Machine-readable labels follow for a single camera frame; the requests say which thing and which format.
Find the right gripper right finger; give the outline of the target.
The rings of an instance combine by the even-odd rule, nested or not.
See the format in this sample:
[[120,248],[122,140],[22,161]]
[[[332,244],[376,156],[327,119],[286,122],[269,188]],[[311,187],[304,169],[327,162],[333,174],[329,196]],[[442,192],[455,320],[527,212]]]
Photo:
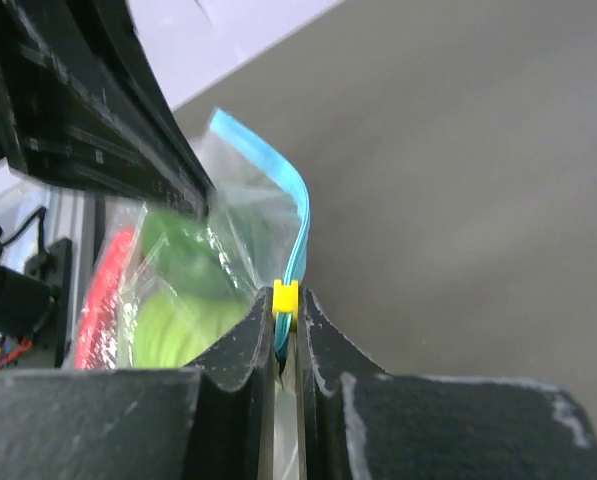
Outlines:
[[525,377],[394,375],[300,292],[304,479],[597,479],[584,409]]

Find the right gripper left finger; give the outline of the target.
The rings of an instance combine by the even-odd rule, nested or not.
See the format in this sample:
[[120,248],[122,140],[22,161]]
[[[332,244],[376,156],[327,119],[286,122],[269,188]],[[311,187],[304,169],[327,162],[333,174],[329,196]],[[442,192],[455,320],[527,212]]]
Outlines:
[[0,479],[269,479],[271,291],[179,369],[0,372]]

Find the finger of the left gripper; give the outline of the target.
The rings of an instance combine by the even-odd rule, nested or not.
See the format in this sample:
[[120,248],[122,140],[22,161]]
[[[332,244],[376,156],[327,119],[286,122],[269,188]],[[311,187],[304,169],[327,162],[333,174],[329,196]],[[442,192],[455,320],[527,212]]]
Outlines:
[[0,160],[194,219],[214,190],[124,1],[0,1]]

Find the light green fake cabbage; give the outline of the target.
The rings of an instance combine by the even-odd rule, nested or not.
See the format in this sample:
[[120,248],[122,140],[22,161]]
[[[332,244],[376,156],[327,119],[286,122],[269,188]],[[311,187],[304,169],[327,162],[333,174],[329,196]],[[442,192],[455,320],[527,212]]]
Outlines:
[[238,324],[249,308],[246,301],[161,290],[138,310],[131,364],[137,368],[182,367]]

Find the red fake chili pepper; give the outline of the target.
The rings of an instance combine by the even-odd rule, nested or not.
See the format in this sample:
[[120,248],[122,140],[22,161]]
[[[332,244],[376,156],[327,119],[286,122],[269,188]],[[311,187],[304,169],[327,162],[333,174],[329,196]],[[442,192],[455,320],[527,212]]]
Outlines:
[[80,370],[113,369],[116,363],[116,308],[119,287],[133,251],[135,230],[125,228],[109,241],[85,298],[76,336],[74,366]]

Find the clear zip top bag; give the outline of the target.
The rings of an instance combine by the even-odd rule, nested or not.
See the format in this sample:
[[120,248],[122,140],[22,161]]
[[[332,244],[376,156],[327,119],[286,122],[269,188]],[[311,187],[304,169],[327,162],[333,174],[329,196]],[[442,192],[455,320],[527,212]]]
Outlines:
[[67,479],[295,479],[295,293],[310,207],[299,173],[222,110],[197,144],[206,219],[121,206],[72,345],[86,372]]

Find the green fake bell pepper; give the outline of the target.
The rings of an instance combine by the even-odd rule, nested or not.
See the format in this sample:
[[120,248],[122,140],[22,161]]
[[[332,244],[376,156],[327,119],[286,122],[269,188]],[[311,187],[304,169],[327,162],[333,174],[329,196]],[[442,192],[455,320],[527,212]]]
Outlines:
[[253,295],[249,253],[228,216],[208,222],[151,209],[140,232],[144,258],[177,291],[209,299]]

